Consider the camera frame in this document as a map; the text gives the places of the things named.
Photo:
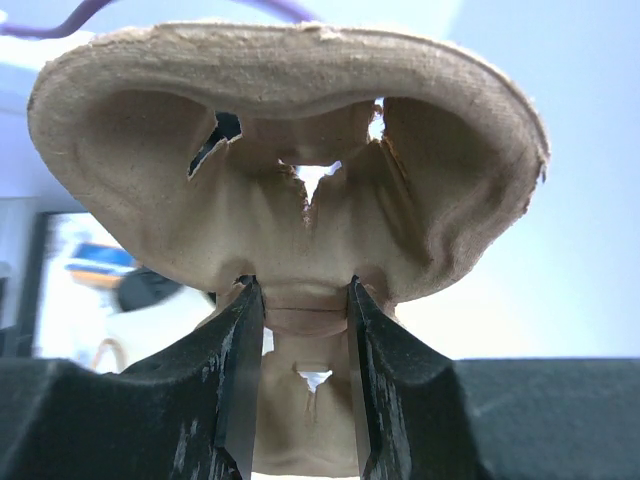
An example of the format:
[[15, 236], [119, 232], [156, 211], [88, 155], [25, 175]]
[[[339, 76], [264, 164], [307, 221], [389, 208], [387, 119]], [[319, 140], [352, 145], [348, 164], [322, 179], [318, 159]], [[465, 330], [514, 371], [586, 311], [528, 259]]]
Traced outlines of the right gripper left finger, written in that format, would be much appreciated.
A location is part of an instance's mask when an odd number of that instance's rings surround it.
[[5, 479], [247, 479], [263, 345], [257, 281], [212, 320], [119, 374], [1, 363]]

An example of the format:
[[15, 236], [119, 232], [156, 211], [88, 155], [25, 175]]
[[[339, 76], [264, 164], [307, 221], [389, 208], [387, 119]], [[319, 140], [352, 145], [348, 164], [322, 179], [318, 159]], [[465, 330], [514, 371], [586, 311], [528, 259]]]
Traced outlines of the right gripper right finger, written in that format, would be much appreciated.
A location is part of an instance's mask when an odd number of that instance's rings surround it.
[[362, 478], [638, 477], [636, 359], [451, 360], [358, 279], [347, 313]]

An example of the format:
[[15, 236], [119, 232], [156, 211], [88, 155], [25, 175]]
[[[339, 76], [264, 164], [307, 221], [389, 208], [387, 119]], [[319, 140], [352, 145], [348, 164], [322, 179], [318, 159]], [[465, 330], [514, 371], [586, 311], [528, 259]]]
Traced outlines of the white paper cup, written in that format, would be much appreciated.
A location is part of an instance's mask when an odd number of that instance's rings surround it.
[[105, 338], [114, 338], [122, 344], [129, 367], [191, 333], [215, 309], [214, 293], [182, 285], [178, 292], [156, 305], [130, 312], [120, 309], [109, 316]]

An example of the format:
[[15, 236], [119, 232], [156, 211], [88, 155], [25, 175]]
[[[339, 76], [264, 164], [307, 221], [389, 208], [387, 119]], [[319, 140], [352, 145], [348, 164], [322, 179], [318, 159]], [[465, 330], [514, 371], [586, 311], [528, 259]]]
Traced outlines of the black coffee cup lid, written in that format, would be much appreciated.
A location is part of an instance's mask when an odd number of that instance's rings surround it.
[[181, 284], [140, 267], [120, 281], [116, 288], [116, 300], [123, 312], [136, 311], [164, 301], [181, 288]]

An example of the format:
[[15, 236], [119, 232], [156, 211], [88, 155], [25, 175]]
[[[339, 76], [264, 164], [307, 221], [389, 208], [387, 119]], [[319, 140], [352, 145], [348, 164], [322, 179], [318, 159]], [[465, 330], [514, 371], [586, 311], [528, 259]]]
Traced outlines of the brown cardboard cup carrier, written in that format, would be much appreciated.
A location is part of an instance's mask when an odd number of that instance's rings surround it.
[[31, 139], [145, 266], [221, 305], [257, 278], [254, 468], [356, 474], [347, 288], [393, 311], [463, 278], [550, 157], [501, 72], [452, 45], [324, 25], [166, 23], [40, 72]]

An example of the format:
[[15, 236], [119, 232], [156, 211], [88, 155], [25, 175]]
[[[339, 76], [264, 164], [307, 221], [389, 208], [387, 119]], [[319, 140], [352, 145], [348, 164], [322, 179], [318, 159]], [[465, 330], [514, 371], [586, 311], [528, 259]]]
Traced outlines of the brown paper bag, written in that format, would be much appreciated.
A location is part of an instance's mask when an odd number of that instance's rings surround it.
[[127, 367], [127, 354], [122, 344], [114, 338], [103, 339], [90, 362], [90, 368], [99, 371], [110, 367], [114, 373], [121, 373]]

